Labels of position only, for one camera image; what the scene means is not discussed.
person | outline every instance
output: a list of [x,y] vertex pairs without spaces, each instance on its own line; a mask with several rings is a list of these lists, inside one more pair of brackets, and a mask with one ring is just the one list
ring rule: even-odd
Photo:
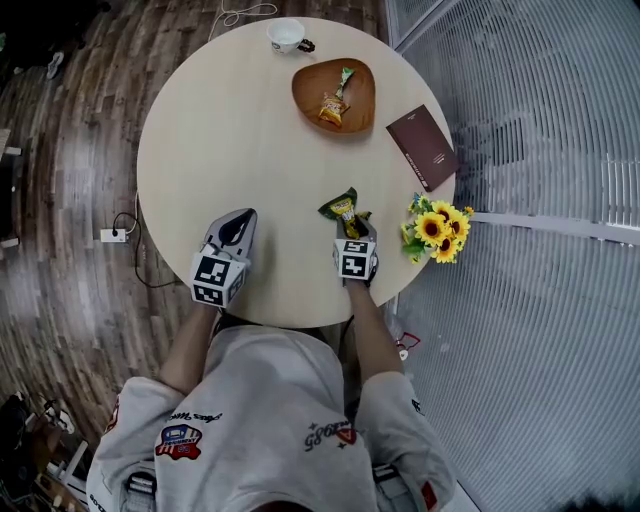
[[[443,450],[368,287],[345,286],[362,385],[353,424],[328,345],[238,325],[209,348],[218,313],[195,304],[157,378],[125,383],[89,471],[90,509],[133,510],[146,486],[161,512],[370,511],[398,488],[409,510],[440,510],[456,483]],[[402,485],[385,488],[385,475]]]

wooden tabletop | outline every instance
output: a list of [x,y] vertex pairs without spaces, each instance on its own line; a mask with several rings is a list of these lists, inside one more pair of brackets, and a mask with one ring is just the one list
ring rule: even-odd
[[[451,144],[433,93],[377,39],[331,21],[298,18],[312,54],[273,52],[270,20],[237,28],[193,54],[171,76],[147,117],[138,153],[140,204],[158,250],[185,282],[210,223],[252,207],[258,227],[251,275],[231,312],[281,327],[346,320],[351,311],[333,266],[335,222],[317,209],[349,187],[357,210],[373,212],[380,267],[376,303],[420,272],[401,253],[399,225],[421,186],[386,131],[425,104]],[[365,62],[376,81],[376,117],[361,136],[321,133],[297,110],[295,72],[323,60]],[[452,176],[432,198],[451,201]]]

white cup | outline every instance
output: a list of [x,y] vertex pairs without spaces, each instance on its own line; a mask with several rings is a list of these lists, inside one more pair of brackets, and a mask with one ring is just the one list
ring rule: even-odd
[[304,38],[304,25],[293,18],[280,18],[269,24],[267,37],[276,53],[289,53],[298,49],[311,53],[316,46]]

red logo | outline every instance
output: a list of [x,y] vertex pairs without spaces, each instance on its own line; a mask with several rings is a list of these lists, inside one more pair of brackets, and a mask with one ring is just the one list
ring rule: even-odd
[[356,439],[358,438],[358,434],[353,428],[343,428],[342,430],[338,430],[336,435],[341,441],[348,444],[355,444]]
[[107,428],[104,429],[104,434],[102,435],[108,434],[116,426],[116,423],[118,423],[119,411],[120,411],[120,397],[118,396],[118,398],[116,398],[116,405],[114,406],[113,412],[111,413],[111,419],[109,420],[109,423],[107,423]]
[[425,483],[422,486],[422,497],[424,498],[424,502],[427,505],[427,510],[433,510],[438,504],[436,494],[433,492],[433,487],[431,487],[431,484],[429,482]]
[[173,460],[186,457],[196,460],[200,456],[200,448],[196,445],[202,439],[202,432],[189,425],[165,427],[160,434],[162,442],[156,446],[156,455],[168,455]]

brown notebook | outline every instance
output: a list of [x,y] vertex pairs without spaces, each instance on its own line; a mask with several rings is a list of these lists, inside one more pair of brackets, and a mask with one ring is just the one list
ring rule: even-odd
[[438,188],[460,167],[447,139],[424,105],[391,123],[387,130],[427,192]]

